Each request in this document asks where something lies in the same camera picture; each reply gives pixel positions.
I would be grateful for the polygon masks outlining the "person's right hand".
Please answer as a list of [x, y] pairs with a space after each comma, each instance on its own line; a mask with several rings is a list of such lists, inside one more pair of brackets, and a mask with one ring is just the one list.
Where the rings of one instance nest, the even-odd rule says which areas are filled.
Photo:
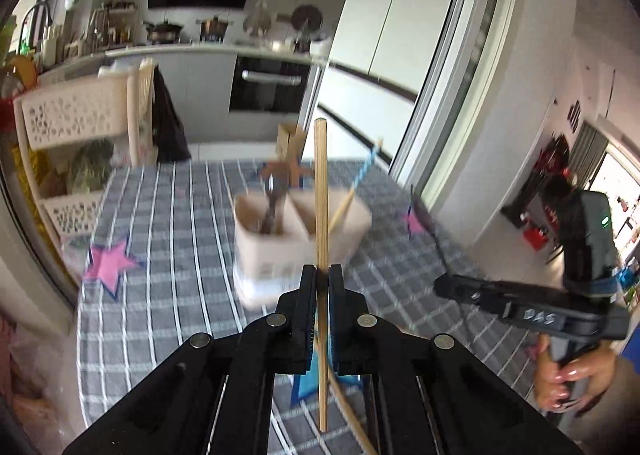
[[[534, 378], [534, 397], [546, 412], [562, 413], [568, 409], [583, 409], [595, 397], [611, 386], [616, 371], [616, 353], [607, 343], [582, 354], [561, 367], [552, 360], [550, 337], [538, 336], [537, 366]], [[587, 383], [581, 397], [570, 397], [569, 383]]]

